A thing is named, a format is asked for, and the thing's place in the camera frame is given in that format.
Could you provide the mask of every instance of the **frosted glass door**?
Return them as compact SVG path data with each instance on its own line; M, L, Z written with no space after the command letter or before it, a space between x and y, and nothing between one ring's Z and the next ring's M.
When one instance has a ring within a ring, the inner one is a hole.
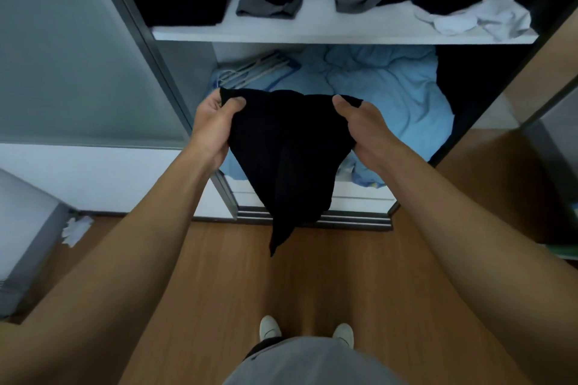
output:
M184 146L112 0L0 0L0 141Z

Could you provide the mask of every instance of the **wardrobe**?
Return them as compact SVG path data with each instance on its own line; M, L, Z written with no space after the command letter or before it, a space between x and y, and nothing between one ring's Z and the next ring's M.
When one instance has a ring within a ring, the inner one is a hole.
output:
M441 35L407 4L348 15L333 0L303 0L281 20L239 17L231 0L216 26L148 28L134 0L2 0L0 168L78 211L128 212L186 144L215 68L307 44L435 45L455 116L435 166L576 7L520 1L531 29L496 42L480 27ZM338 176L315 226L390 229L397 206L387 186ZM195 217L271 222L249 182L220 171Z

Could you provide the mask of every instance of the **gray shirt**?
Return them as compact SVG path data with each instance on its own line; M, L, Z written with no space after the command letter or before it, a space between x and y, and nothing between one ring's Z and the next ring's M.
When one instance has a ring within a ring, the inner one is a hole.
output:
M268 347L237 367L224 385L401 385L376 359L333 338L299 337Z

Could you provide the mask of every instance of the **blue blanket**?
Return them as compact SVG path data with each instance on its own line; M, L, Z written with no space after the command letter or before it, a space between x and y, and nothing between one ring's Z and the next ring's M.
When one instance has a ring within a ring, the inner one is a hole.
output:
M436 84L437 56L429 45L309 45L288 54L301 68L275 83L286 71L272 72L247 85L250 89L295 90L303 94L348 94L374 104L390 130L424 160L452 133L454 115ZM218 69L213 74L217 78ZM343 167L353 182L381 187L381 178L351 154ZM246 180L229 151L221 170Z

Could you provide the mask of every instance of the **shelf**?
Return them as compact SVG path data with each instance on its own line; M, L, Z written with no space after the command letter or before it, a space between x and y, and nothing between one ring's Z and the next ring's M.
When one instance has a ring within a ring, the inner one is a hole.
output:
M231 0L225 18L216 26L156 26L162 41L210 41L303 44L531 44L538 34L496 42L482 28L451 37L418 20L409 2L376 7L363 14L335 11L334 0L303 0L295 19L239 17L239 0Z

